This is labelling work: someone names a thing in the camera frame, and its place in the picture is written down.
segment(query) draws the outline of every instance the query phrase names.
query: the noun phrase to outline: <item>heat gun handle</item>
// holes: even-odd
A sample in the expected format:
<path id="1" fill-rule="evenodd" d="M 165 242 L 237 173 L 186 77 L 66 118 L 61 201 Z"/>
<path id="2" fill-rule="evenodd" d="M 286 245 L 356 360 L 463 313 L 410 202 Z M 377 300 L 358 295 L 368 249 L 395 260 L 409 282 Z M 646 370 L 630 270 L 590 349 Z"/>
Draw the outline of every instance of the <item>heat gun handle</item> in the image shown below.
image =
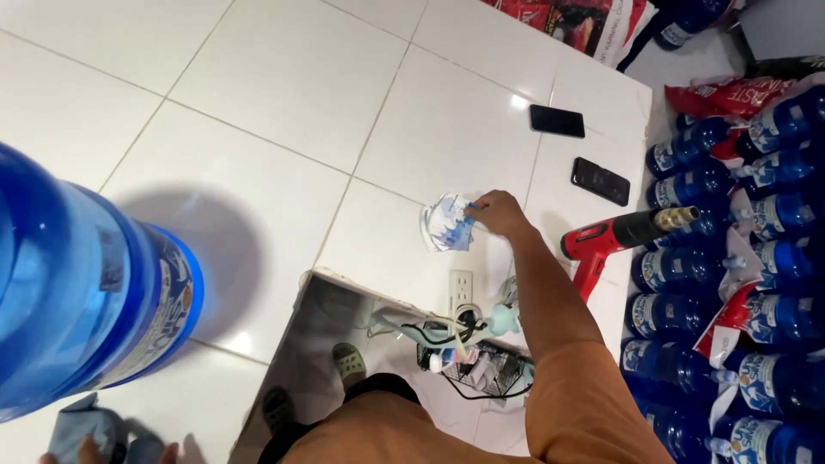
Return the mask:
<path id="1" fill-rule="evenodd" d="M 578 289 L 578 293 L 585 303 L 587 303 L 587 299 L 590 298 L 590 294 L 599 282 L 606 260 L 606 255 L 597 255 L 583 259 L 578 264 L 576 275 L 573 276 L 573 285 Z"/>

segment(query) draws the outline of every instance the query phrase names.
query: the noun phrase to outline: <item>smartphone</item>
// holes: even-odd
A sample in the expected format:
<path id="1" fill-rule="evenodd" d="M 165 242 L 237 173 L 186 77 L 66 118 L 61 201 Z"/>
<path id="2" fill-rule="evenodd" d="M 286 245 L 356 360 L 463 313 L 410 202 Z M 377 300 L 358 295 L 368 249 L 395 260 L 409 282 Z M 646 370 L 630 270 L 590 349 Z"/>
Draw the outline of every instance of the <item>smartphone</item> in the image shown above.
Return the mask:
<path id="1" fill-rule="evenodd" d="M 584 138 L 582 113 L 530 105 L 530 126 L 539 132 Z"/>
<path id="2" fill-rule="evenodd" d="M 627 206 L 630 197 L 630 181 L 612 173 L 582 157 L 573 160 L 573 176 L 570 182 L 590 193 L 595 193 L 616 205 Z"/>

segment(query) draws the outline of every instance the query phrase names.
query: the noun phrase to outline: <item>orange shirt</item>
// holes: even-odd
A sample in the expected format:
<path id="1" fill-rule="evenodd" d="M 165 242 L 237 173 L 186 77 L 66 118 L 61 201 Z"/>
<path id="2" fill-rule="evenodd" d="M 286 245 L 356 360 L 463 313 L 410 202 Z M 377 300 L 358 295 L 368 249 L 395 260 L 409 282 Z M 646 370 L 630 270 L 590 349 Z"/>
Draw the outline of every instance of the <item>orange shirt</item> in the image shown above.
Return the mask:
<path id="1" fill-rule="evenodd" d="M 673 463 L 598 343 L 573 343 L 541 360 L 526 407 L 531 457 L 478 449 L 441 432 L 420 405 L 372 392 L 330 414 L 283 462 Z"/>

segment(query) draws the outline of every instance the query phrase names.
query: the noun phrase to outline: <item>red heat gun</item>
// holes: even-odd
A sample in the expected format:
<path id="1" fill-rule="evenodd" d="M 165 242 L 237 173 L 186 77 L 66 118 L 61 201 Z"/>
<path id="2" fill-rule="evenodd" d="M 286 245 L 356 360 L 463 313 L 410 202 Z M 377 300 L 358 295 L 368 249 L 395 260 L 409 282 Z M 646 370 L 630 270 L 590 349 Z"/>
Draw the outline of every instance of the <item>red heat gun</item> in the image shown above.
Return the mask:
<path id="1" fill-rule="evenodd" d="M 571 230 L 562 236 L 562 253 L 581 261 L 573 285 L 587 302 L 605 268 L 607 255 L 648 244 L 699 219 L 695 206 L 637 211 Z"/>

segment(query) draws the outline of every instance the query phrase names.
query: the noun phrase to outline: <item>shirt sleeve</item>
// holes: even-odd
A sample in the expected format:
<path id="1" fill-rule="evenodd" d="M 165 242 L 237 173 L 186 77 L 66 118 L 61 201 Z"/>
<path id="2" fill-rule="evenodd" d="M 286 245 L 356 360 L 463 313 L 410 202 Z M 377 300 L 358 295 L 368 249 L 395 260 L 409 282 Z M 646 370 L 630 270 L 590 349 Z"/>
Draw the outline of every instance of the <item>shirt sleeve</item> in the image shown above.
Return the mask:
<path id="1" fill-rule="evenodd" d="M 544 462 L 673 463 L 599 343 L 571 343 L 542 359 L 526 407 L 530 455 Z"/>

